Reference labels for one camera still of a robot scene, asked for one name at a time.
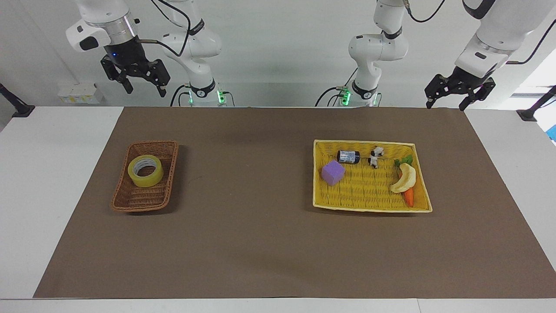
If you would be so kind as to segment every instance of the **white table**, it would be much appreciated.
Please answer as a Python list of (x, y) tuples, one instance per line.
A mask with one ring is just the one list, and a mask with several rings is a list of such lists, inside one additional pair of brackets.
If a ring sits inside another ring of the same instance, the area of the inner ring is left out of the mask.
[[(0, 133), (0, 312), (556, 312), (556, 299), (30, 300), (121, 111), (38, 107)], [(556, 147), (513, 111), (466, 114), (556, 268)]]

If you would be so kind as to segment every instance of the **black battery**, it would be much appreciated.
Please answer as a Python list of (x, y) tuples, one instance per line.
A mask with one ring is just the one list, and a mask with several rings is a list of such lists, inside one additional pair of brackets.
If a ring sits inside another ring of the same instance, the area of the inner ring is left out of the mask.
[(339, 163), (357, 164), (361, 160), (359, 151), (340, 150), (336, 157)]

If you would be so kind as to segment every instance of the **brown paper mat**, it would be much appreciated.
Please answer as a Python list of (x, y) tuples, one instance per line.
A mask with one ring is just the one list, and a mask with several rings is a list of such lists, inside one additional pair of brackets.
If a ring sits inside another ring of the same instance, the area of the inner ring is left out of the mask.
[[(313, 208), (314, 139), (415, 143), (433, 213)], [(170, 204), (112, 212), (140, 140), (182, 145)], [(556, 273), (459, 111), (127, 107), (34, 296), (545, 298)]]

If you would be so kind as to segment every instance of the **yellow woven basket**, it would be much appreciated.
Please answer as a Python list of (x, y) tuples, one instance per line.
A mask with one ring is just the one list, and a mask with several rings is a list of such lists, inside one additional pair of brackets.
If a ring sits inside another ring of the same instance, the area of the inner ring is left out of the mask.
[[(384, 148), (379, 158), (379, 168), (372, 168), (366, 159), (377, 146)], [(339, 150), (355, 150), (361, 154), (357, 164), (342, 164), (346, 169), (344, 178), (330, 186), (321, 177), (322, 168), (336, 159)], [(393, 193), (390, 186), (399, 180), (395, 159), (413, 155), (413, 167), (417, 172), (414, 186), (414, 205), (405, 203), (403, 194)], [(313, 205), (318, 208), (359, 212), (428, 213), (433, 208), (426, 192), (423, 174), (415, 144), (388, 143), (380, 141), (315, 140), (313, 151)]]

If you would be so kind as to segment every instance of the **purple cube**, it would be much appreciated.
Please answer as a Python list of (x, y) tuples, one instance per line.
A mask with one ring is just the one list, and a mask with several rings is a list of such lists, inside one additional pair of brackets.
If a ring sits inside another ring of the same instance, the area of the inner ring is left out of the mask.
[(346, 169), (336, 160), (324, 165), (322, 168), (321, 176), (328, 183), (328, 185), (335, 185), (344, 177)]

